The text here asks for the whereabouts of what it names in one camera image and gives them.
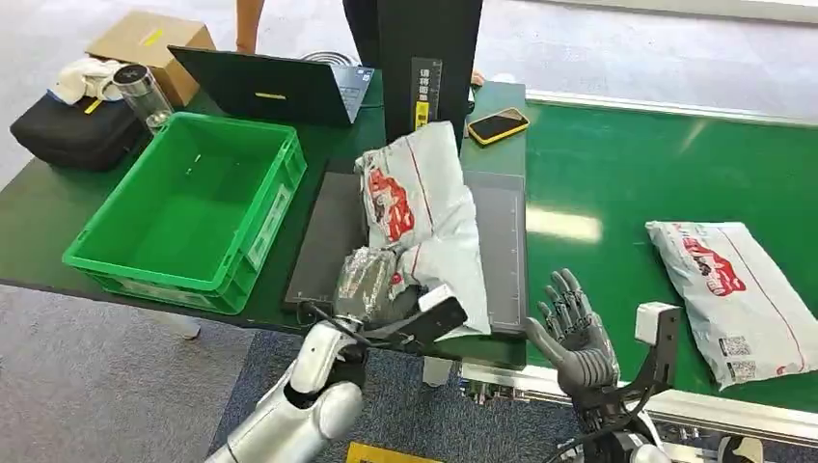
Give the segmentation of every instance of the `qr code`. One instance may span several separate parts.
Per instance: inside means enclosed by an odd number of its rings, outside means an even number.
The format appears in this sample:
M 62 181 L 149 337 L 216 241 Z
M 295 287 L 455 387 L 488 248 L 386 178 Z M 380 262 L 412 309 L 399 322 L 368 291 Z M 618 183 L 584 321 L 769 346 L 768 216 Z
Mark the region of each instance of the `qr code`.
M 734 355 L 750 355 L 750 345 L 743 336 L 733 336 L 731 338 L 720 338 L 719 346 L 722 348 L 724 357 Z
M 727 362 L 727 368 L 730 370 L 730 376 L 733 378 L 733 381 L 755 379 L 755 362 Z

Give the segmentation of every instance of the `white plastic mailer bag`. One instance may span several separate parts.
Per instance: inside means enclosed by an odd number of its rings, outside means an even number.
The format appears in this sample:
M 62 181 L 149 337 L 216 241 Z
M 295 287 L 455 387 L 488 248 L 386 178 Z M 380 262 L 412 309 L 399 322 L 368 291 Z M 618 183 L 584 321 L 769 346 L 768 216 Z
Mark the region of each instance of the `white plastic mailer bag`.
M 355 161 L 369 247 L 400 255 L 391 297 L 407 285 L 450 286 L 468 315 L 446 338 L 489 334 L 477 214 L 451 123 L 430 123 Z
M 645 226 L 722 390 L 818 368 L 818 321 L 744 224 Z

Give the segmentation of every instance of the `black bag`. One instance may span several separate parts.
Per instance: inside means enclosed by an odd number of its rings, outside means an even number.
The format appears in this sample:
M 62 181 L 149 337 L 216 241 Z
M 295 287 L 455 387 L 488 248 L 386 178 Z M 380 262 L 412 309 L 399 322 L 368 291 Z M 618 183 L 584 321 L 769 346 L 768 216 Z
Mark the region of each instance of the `black bag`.
M 148 131 L 124 101 L 83 97 L 68 106 L 44 95 L 11 126 L 20 145 L 56 166 L 113 169 Z

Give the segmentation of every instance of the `yellow phone case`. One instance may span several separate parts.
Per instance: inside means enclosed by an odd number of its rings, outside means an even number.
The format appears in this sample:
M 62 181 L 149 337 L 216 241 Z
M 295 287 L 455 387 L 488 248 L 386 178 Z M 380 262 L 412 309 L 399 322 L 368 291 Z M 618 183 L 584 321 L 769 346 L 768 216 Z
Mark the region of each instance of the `yellow phone case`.
M 506 132 L 503 132 L 503 133 L 498 133 L 497 135 L 495 135 L 495 136 L 493 136 L 493 137 L 491 137 L 491 138 L 488 138 L 488 139 L 482 139 L 482 138 L 480 138 L 480 136 L 479 136 L 479 135 L 477 135 L 477 133 L 476 133 L 476 132 L 475 132 L 475 131 L 472 129 L 472 124 L 479 123 L 480 121 L 484 121 L 484 120 L 486 120 L 486 119 L 488 119 L 488 118 L 492 118 L 492 117 L 494 117 L 494 116 L 497 116 L 498 114 L 504 113 L 505 111 L 508 111 L 509 109 L 514 110 L 514 111 L 517 111 L 518 113 L 520 113 L 520 116 L 522 116 L 522 117 L 523 117 L 523 121 L 525 121 L 526 123 L 524 123 L 524 124 L 520 125 L 519 127 L 514 127 L 514 128 L 512 128 L 511 130 L 508 130 L 508 131 L 506 131 Z M 505 109 L 504 109 L 504 110 L 502 110 L 502 111 L 498 111 L 498 112 L 496 112 L 496 113 L 494 113 L 494 114 L 489 114 L 488 116 L 486 116 L 486 117 L 484 117 L 484 118 L 480 118 L 480 119 L 478 119 L 478 120 L 476 120 L 476 121 L 472 121 L 472 122 L 470 122 L 470 123 L 469 123 L 469 125 L 468 125 L 468 128 L 469 128 L 469 134 L 472 136 L 472 138 L 474 138 L 474 139 L 475 139 L 475 141 L 476 141 L 476 142 L 478 142 L 478 143 L 479 143 L 479 144 L 481 144 L 481 145 L 489 145 L 489 144 L 491 144 L 491 143 L 497 142 L 497 141 L 499 141 L 499 140 L 502 140 L 502 139 L 503 139 L 503 138 L 505 138 L 505 137 L 509 137 L 509 136 L 511 136 L 511 135 L 514 135 L 514 134 L 515 134 L 515 133 L 517 133 L 517 132 L 521 132 L 521 131 L 525 130 L 525 129 L 526 129 L 526 128 L 528 128 L 528 127 L 529 127 L 529 119 L 528 119 L 528 118 L 526 118 L 526 116 L 523 114 L 523 112 L 522 112 L 522 111 L 520 111 L 520 110 L 519 110 L 519 109 L 517 109 L 517 108 L 505 108 Z

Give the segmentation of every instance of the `green table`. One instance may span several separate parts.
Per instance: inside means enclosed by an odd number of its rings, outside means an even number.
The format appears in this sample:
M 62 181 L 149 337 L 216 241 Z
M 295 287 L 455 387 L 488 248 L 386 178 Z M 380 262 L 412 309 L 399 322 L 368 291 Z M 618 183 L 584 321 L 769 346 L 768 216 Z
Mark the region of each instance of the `green table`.
M 605 321 L 623 380 L 634 379 L 647 353 L 634 340 L 636 307 L 684 306 L 650 243 L 647 221 L 744 222 L 818 311 L 818 125 L 541 92 L 529 92 L 527 102 L 530 311 L 541 318 L 535 303 L 549 272 L 570 267 Z M 715 426 L 723 429 L 763 428 L 758 435 L 818 444 L 818 415 L 812 415 L 818 372 L 719 392 L 687 321 L 674 384 L 682 393 L 668 394 L 666 409 L 731 422 Z M 532 345 L 527 363 L 548 366 Z M 664 406 L 661 395 L 655 400 Z M 686 400 L 695 406 L 679 405 Z
M 378 90 L 375 83 L 367 104 L 379 102 Z M 633 379 L 646 352 L 633 339 L 636 306 L 654 300 L 681 303 L 643 227 L 648 220 L 662 219 L 745 222 L 806 304 L 818 308 L 818 273 L 811 271 L 815 252 L 810 239 L 818 222 L 818 204 L 813 201 L 818 130 L 739 113 L 529 96 L 524 103 L 521 86 L 506 84 L 489 84 L 478 92 L 476 116 L 525 104 L 532 126 L 527 140 L 517 137 L 485 150 L 464 141 L 462 162 L 466 170 L 526 178 L 533 313 L 549 272 L 572 268 L 608 326 L 623 379 Z M 207 110 L 200 103 L 199 109 Z M 239 326 L 304 333 L 307 326 L 293 314 L 281 312 L 279 304 L 324 167 L 330 160 L 351 162 L 363 150 L 382 146 L 383 114 L 378 108 L 363 109 L 349 129 L 303 124 L 297 129 L 309 168 L 240 315 L 114 296 L 61 264 L 63 251 L 128 163 L 104 175 L 52 169 L 39 160 L 23 169 L 0 193 L 0 236 L 7 243 L 0 252 L 0 282 Z M 522 144 L 527 144 L 526 153 Z M 811 399 L 818 391 L 818 373 L 719 393 L 689 328 L 684 328 L 676 389 L 703 399 L 726 397 L 818 413 L 818 401 Z M 509 370 L 547 366 L 538 352 L 519 340 L 449 340 L 428 354 Z M 815 432 L 815 423 L 805 432 Z M 814 437 L 818 442 L 818 432 Z
M 380 76 L 377 75 L 364 103 L 373 107 L 362 108 L 351 128 L 296 125 L 308 169 L 247 307 L 239 315 L 207 313 L 109 294 L 90 278 L 62 264 L 64 250 L 119 183 L 132 159 L 105 174 L 55 169 L 38 159 L 32 160 L 0 193 L 0 236 L 9 243 L 0 252 L 0 283 L 181 313 L 238 326 L 306 334 L 310 324 L 302 323 L 303 320 L 293 313 L 280 310 L 289 274 L 298 256 L 327 163 L 332 160 L 351 164 L 364 150 L 380 148 L 385 143 L 383 109 L 378 107 L 382 101 L 381 89 Z M 476 114 L 486 114 L 495 108 L 522 106 L 525 98 L 525 90 L 520 85 L 491 84 L 479 94 Z M 194 100 L 189 110 L 220 112 L 203 95 Z M 525 139 L 521 137 L 509 142 L 480 150 L 474 142 L 464 141 L 464 165 L 473 164 L 475 170 L 483 171 L 487 170 L 484 167 L 486 162 L 504 165 L 506 159 L 514 159 L 513 166 L 524 165 Z M 525 343 L 489 337 L 448 340 L 438 343 L 428 354 L 451 359 L 468 357 L 477 362 L 514 367 L 525 363 Z

